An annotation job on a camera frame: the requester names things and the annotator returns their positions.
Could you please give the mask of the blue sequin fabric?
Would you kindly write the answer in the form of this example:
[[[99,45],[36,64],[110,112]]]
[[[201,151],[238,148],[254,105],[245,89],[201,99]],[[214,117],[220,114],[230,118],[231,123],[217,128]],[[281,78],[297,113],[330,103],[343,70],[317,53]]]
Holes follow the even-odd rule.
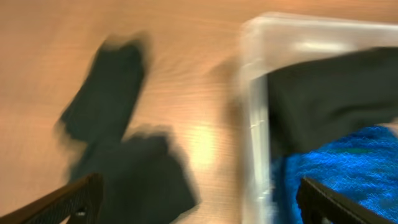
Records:
[[[296,201],[302,177],[397,223],[397,136],[383,126],[363,128],[306,154],[274,160],[274,223],[301,224]]]

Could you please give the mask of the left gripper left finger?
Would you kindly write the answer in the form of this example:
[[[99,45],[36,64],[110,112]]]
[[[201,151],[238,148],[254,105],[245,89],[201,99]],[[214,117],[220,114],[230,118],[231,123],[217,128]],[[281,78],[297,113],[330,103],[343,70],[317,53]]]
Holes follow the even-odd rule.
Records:
[[[103,201],[103,177],[90,174],[1,217],[1,224],[95,224]]]

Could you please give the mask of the clear plastic storage bin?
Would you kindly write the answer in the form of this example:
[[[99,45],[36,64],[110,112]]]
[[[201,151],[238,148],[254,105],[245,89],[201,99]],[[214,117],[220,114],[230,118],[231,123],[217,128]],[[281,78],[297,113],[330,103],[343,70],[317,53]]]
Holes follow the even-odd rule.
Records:
[[[240,99],[245,149],[242,222],[272,223],[270,140],[264,75],[294,63],[397,45],[397,26],[380,22],[267,12],[241,29]]]

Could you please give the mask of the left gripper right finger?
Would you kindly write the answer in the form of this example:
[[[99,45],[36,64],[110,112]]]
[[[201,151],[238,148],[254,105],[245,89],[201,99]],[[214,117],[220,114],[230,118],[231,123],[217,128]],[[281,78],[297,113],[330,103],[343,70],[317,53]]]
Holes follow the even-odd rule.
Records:
[[[308,177],[296,195],[304,224],[392,224],[392,222]]]

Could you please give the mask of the black garment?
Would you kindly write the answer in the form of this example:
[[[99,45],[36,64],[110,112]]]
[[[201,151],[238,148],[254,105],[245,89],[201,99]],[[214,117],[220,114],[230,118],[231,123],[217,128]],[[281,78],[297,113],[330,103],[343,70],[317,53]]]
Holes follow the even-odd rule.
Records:
[[[104,180],[98,223],[171,223],[197,199],[163,133],[136,133],[127,140],[105,134],[88,141],[70,179],[99,173]]]
[[[396,47],[297,63],[266,77],[273,157],[397,119]]]

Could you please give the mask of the black sock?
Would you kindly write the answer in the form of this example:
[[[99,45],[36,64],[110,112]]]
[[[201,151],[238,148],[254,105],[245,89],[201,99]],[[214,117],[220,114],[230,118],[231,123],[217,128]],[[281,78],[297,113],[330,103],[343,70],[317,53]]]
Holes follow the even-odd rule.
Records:
[[[85,81],[60,117],[71,139],[87,144],[122,139],[146,78],[148,48],[144,34],[100,45]]]

